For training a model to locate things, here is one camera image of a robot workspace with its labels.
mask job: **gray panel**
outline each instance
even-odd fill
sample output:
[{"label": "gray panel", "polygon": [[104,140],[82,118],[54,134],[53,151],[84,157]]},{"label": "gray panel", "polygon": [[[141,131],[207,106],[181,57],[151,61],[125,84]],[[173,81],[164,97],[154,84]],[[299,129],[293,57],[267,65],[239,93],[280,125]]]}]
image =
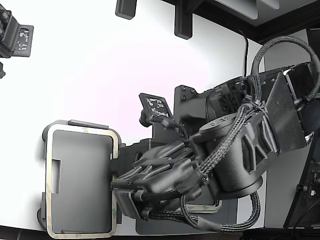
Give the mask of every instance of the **gray panel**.
[{"label": "gray panel", "polygon": [[[308,42],[306,30],[292,36]],[[292,43],[272,47],[264,57],[265,70],[310,61],[308,53]],[[288,215],[296,186],[300,181],[309,146],[282,154],[267,170],[265,218],[266,228],[282,228]]]},{"label": "gray panel", "polygon": [[[210,205],[212,197],[207,187],[202,187],[202,194],[195,201],[189,202],[191,204]],[[222,207],[214,214],[200,214],[202,217],[213,222],[222,224],[237,223],[237,207],[238,200],[222,201]],[[166,221],[166,220],[137,220],[136,232],[140,235],[176,235],[176,234],[200,234],[205,231],[196,230],[184,223]]]},{"label": "gray panel", "polygon": [[112,195],[109,136],[57,130],[52,159],[60,160],[58,193],[52,194],[55,233],[108,233]]},{"label": "gray panel", "polygon": [[249,17],[221,4],[218,3],[216,0],[207,0],[207,2],[210,2],[211,4],[218,6],[219,8],[232,13],[233,15],[239,17],[240,19],[245,20],[246,22],[250,23],[253,26],[258,26],[263,23],[266,23],[272,19],[275,19],[277,17],[280,17],[286,13],[289,13],[295,9],[299,9],[303,6],[306,6],[310,3],[315,2],[316,0],[280,0],[279,1],[279,8],[274,9],[270,7],[269,4],[266,4],[265,2],[262,2],[260,0],[256,1],[256,7],[257,7],[257,19],[250,19]]}]

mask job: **black braided cable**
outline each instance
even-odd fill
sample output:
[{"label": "black braided cable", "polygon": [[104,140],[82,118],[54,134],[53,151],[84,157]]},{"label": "black braided cable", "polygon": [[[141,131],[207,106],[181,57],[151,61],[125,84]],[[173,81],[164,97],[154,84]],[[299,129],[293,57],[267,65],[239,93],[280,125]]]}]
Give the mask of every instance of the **black braided cable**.
[{"label": "black braided cable", "polygon": [[314,50],[304,41],[302,41],[299,38],[293,37],[293,36],[278,36],[270,41],[268,41],[266,44],[264,44],[258,53],[256,54],[253,64],[252,64],[252,69],[251,69],[251,82],[253,84],[253,89],[254,89],[254,100],[261,100],[262,93],[261,93],[261,83],[260,83],[260,78],[259,78],[259,65],[260,62],[264,56],[264,54],[267,52],[268,49],[273,47],[274,45],[280,44],[280,43],[293,43],[296,44],[303,49],[305,49],[309,55],[311,56],[311,59],[313,60],[313,63],[315,64],[315,69],[317,72],[317,82],[313,88],[313,90],[305,96],[305,99],[309,102],[311,99],[318,93],[319,87],[320,87],[320,61],[319,58],[317,57],[316,53]]},{"label": "black braided cable", "polygon": [[241,130],[241,127],[247,120],[247,114],[250,111],[250,107],[247,105],[242,105],[240,110],[238,110],[238,114],[234,120],[233,126],[227,136],[223,141],[219,143],[216,149],[210,153],[210,155],[203,161],[200,166],[200,171],[203,174],[208,174],[225,156],[225,154],[230,149],[232,143],[235,141],[238,133]]},{"label": "black braided cable", "polygon": [[225,233],[237,233],[243,232],[244,230],[252,227],[259,219],[261,206],[260,200],[257,192],[254,192],[250,195],[251,203],[252,203],[252,212],[249,219],[240,224],[223,224],[222,225],[222,232]]},{"label": "black braided cable", "polygon": [[195,220],[192,219],[192,216],[189,214],[187,207],[186,207],[186,195],[181,196],[180,198],[180,208],[181,208],[181,212],[184,216],[184,219],[186,220],[186,222],[193,228],[197,228],[197,222]]},{"label": "black braided cable", "polygon": [[145,202],[161,202],[164,200],[180,198],[180,196],[181,193],[174,189],[161,193],[146,192],[141,195],[141,198]]}]

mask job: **rectangular frame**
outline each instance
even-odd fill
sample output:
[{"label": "rectangular frame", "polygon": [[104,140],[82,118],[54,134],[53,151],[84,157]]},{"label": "rectangular frame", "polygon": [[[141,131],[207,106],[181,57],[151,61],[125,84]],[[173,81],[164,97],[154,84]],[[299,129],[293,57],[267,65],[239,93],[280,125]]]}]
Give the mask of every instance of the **rectangular frame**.
[{"label": "rectangular frame", "polygon": [[54,124],[48,129],[46,138],[46,164],[45,164],[45,203],[46,203],[46,231],[53,239],[102,239],[109,238],[116,232],[117,228],[117,201],[112,193],[112,226],[111,231],[107,233],[79,233],[64,234],[55,233],[52,229],[52,161],[53,161],[53,138],[54,132],[57,130],[76,132],[84,134],[95,134],[109,136],[113,141],[112,159],[119,156],[119,139],[115,132],[106,129],[96,129],[90,127],[80,127],[72,125]]}]

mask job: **braided cable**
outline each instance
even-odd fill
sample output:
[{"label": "braided cable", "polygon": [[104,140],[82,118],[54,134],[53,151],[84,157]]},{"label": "braided cable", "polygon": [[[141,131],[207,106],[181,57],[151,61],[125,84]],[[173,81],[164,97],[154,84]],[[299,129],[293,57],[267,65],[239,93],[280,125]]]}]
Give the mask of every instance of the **braided cable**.
[{"label": "braided cable", "polygon": [[207,175],[228,152],[232,143],[235,141],[238,133],[240,132],[241,127],[246,122],[249,110],[250,107],[247,105],[242,105],[240,107],[240,110],[238,110],[238,114],[234,120],[233,126],[227,134],[227,136],[224,138],[223,141],[219,143],[215,150],[212,153],[210,153],[210,155],[201,164],[200,171],[203,174]]},{"label": "braided cable", "polygon": [[188,213],[187,207],[186,207],[186,195],[181,196],[180,198],[180,208],[182,211],[182,214],[184,216],[184,219],[187,221],[187,223],[193,227],[197,228],[197,221],[192,219],[192,216]]},{"label": "braided cable", "polygon": [[317,93],[320,87],[320,61],[319,58],[317,57],[316,53],[314,50],[304,41],[302,41],[299,38],[293,37],[293,36],[278,36],[267,43],[265,43],[256,56],[254,57],[253,64],[252,64],[252,69],[251,69],[251,82],[253,84],[253,89],[254,89],[254,100],[261,100],[262,93],[261,93],[261,83],[260,83],[260,78],[259,78],[259,65],[260,62],[264,56],[264,54],[267,52],[268,49],[273,47],[274,45],[277,45],[279,43],[293,43],[296,45],[299,45],[303,49],[305,49],[309,55],[311,56],[311,59],[313,60],[317,72],[317,82],[313,88],[313,90],[305,96],[305,99],[307,101],[310,101]]},{"label": "braided cable", "polygon": [[259,219],[261,206],[260,200],[257,192],[254,192],[250,195],[251,203],[252,203],[252,212],[249,219],[240,224],[223,224],[222,232],[225,233],[237,233],[242,232],[250,227],[252,227]]}]

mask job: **metal frame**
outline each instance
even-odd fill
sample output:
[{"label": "metal frame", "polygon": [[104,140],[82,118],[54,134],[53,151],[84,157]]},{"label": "metal frame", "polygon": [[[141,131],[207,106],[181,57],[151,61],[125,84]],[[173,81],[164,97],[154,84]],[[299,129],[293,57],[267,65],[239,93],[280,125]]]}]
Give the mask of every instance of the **metal frame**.
[{"label": "metal frame", "polygon": [[[236,33],[243,32],[246,37],[264,44],[281,35],[289,35],[320,24],[320,1],[288,12],[259,26],[253,26],[243,19],[217,7],[205,0],[162,0],[175,6],[174,34],[183,39],[192,37],[192,14],[219,24]],[[132,19],[136,14],[137,0],[117,0],[115,14]]]},{"label": "metal frame", "polygon": [[80,127],[64,124],[54,124],[47,132],[46,139],[46,166],[45,166],[45,203],[46,203],[46,231],[53,239],[102,239],[109,238],[115,232],[117,228],[117,202],[116,197],[112,194],[112,227],[111,231],[107,233],[82,233],[82,234],[61,234],[54,233],[52,229],[52,208],[51,208],[51,196],[52,196],[52,154],[53,154],[53,136],[57,130],[95,134],[109,136],[113,140],[113,153],[112,159],[117,159],[119,156],[119,139],[115,132],[105,129],[97,129],[90,127]]}]

